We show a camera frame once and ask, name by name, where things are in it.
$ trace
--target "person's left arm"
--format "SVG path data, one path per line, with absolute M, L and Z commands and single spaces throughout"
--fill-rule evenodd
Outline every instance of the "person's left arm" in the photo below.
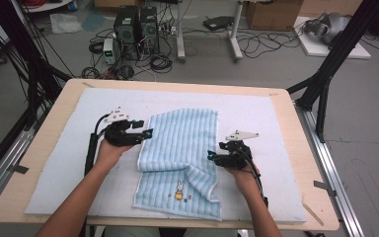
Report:
M 78 236 L 105 177 L 121 154 L 130 148 L 112 146 L 103 140 L 94 168 L 44 224 L 37 236 Z

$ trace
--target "blue striped towel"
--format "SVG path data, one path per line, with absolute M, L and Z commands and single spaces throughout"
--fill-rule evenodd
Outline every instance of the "blue striped towel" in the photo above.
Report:
M 217 117 L 212 110 L 182 109 L 150 119 L 153 137 L 140 152 L 134 207 L 221 220 L 220 202 L 211 194 L 217 168 L 206 158 L 216 147 Z

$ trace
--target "brown box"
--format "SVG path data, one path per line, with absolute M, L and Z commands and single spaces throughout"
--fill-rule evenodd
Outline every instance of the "brown box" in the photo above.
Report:
M 95 0 L 98 8 L 118 8 L 119 6 L 139 6 L 139 0 Z
M 353 16 L 361 2 L 362 0 L 304 0 L 300 16 L 319 17 L 324 12 Z
M 252 30 L 291 31 L 303 0 L 276 0 L 271 4 L 260 2 L 248 6 L 247 22 Z

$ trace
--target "table leg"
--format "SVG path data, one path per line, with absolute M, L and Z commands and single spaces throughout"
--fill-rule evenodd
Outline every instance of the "table leg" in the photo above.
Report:
M 232 44 L 233 51 L 235 52 L 235 61 L 242 60 L 243 55 L 239 43 L 236 39 L 236 34 L 238 33 L 239 21 L 241 20 L 243 8 L 243 1 L 239 0 L 236 6 L 235 21 L 233 23 L 233 29 L 229 32 L 229 39 Z
M 184 36 L 183 36 L 183 0 L 178 1 L 178 25 L 177 25 L 177 51 L 178 61 L 181 63 L 186 62 L 186 50 L 184 48 Z

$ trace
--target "white bracket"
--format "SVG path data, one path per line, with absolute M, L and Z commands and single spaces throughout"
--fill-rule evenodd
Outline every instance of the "white bracket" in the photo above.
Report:
M 118 107 L 106 119 L 104 119 L 104 122 L 114 122 L 114 121 L 127 120 L 127 119 L 128 119 L 128 114 L 123 112 L 121 107 Z
M 260 136 L 259 133 L 236 130 L 230 136 L 226 136 L 226 140 L 237 141 L 237 140 L 245 140 L 245 139 L 249 139 L 249 138 L 255 138 L 255 137 L 259 137 L 259 136 Z

